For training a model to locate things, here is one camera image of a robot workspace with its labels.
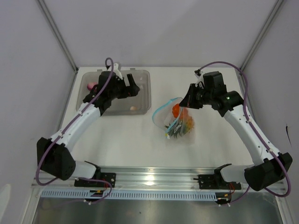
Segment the orange toy pineapple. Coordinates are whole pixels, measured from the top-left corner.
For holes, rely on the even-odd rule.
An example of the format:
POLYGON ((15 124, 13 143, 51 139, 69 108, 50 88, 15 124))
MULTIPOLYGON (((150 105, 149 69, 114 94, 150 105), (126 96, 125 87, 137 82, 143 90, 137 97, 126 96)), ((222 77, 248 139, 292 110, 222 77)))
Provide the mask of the orange toy pineapple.
POLYGON ((194 120, 187 108, 180 107, 180 115, 177 118, 173 117, 172 121, 164 127, 166 128, 165 135, 168 139, 171 137, 177 138, 178 136, 183 137, 194 128, 194 120))

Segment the small orange pumpkin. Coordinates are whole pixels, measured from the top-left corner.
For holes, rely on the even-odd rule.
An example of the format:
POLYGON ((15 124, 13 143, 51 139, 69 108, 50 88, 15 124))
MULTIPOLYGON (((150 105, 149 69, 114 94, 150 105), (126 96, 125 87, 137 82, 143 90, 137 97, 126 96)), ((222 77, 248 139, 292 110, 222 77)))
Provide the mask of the small orange pumpkin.
POLYGON ((172 115, 173 115, 174 118, 177 118, 180 115, 180 106, 179 106, 179 104, 175 104, 172 107, 172 115))

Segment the clear zip top bag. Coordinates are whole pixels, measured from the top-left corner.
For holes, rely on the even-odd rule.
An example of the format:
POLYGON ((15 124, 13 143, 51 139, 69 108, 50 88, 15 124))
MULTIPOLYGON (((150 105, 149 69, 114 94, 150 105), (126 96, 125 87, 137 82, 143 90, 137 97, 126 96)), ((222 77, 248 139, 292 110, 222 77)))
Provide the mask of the clear zip top bag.
POLYGON ((195 138, 195 121, 190 110, 179 106, 181 97, 172 98, 152 115, 153 123, 164 131, 165 138, 191 145, 195 138))

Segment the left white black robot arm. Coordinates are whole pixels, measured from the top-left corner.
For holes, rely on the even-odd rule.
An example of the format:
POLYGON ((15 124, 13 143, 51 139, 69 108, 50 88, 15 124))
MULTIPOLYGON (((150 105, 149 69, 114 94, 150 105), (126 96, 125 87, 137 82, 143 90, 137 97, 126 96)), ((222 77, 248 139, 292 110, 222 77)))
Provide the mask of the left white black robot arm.
POLYGON ((101 182, 101 174, 96 172, 96 165, 86 161, 76 161, 71 151, 85 130, 111 106, 114 99, 137 96, 140 88, 132 74, 127 74, 125 83, 119 72, 104 71, 99 75, 97 84, 91 88, 83 99, 79 110, 71 121, 50 138, 40 138, 37 142, 36 181, 40 171, 44 171, 55 179, 68 180, 71 177, 84 178, 92 187, 101 182))

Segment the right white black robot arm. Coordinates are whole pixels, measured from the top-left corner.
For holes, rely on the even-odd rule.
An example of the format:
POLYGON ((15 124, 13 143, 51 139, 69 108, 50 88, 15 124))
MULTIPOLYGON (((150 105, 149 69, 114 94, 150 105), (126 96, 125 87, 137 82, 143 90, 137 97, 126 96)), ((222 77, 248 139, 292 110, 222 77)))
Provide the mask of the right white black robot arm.
POLYGON ((270 143, 252 119, 241 95, 227 91, 220 72, 209 72, 202 77, 203 84, 190 84, 179 105, 191 109, 211 106, 234 128, 253 161, 249 166, 226 164, 218 167, 214 171, 214 185, 224 188, 230 182, 239 182, 260 191, 282 179, 289 184, 287 172, 293 162, 291 155, 281 153, 270 143))

